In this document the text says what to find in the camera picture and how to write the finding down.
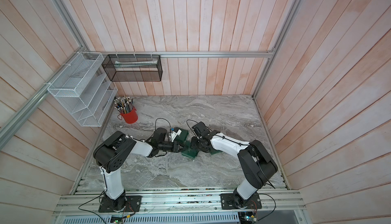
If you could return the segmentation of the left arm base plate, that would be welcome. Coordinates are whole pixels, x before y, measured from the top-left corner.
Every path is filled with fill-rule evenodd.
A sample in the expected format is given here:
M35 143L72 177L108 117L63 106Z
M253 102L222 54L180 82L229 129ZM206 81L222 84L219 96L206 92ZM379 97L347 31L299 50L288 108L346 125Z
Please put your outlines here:
M98 209L99 213L109 212L139 212L142 202L141 195L121 195L118 199L112 200L107 196L104 196L100 202Z

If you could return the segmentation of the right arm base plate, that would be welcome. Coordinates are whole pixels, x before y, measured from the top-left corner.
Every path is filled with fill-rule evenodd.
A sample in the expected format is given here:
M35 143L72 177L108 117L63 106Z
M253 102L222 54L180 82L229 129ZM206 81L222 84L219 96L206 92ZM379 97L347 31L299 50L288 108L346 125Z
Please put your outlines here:
M254 193L249 199L243 200L239 194L236 193L222 193L221 207L223 210L233 209L261 209L262 204L258 193Z

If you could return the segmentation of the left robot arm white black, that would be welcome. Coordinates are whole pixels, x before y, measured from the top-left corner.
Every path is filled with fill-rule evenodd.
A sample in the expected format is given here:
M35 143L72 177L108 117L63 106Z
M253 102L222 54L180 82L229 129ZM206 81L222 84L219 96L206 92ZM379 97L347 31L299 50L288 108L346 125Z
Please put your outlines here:
M93 157L104 179L103 205L114 212L127 207L126 192L122 184L121 168L130 154L146 158L162 157L163 152L179 153L183 143L178 138L186 133L178 127L166 130L157 128L146 140L137 140L116 131L94 151Z

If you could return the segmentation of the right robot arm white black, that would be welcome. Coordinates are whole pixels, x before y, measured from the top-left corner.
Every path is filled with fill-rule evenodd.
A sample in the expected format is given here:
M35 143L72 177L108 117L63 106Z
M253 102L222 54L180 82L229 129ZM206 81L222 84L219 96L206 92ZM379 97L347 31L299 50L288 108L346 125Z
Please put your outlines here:
M228 137L217 130L210 130L203 122L191 127L194 137L191 147L204 153L213 150L227 153L240 162L244 179L233 193L221 194L224 210L261 207L258 190L270 184L278 172L278 166L259 140L241 141Z

